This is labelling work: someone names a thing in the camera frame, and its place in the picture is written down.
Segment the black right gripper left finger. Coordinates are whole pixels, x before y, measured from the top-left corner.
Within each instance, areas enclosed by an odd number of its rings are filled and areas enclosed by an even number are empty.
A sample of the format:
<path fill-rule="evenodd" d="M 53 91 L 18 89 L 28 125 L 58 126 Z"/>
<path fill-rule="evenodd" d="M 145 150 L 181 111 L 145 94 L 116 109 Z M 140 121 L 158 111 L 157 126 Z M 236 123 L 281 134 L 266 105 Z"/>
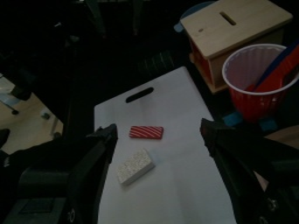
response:
<path fill-rule="evenodd" d="M 86 139 L 96 144 L 69 174 L 62 224 L 97 224 L 98 202 L 117 144 L 117 126 L 110 124 L 98 128 Z"/>

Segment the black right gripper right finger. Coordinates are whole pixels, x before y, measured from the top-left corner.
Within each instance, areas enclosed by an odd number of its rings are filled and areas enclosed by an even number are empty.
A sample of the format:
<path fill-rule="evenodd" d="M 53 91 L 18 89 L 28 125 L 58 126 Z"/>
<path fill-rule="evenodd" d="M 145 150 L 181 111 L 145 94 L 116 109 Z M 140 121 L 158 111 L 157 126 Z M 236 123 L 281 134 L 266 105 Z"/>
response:
<path fill-rule="evenodd" d="M 200 135 L 228 191 L 237 224 L 277 224 L 281 202 L 270 140 L 200 120 Z"/>

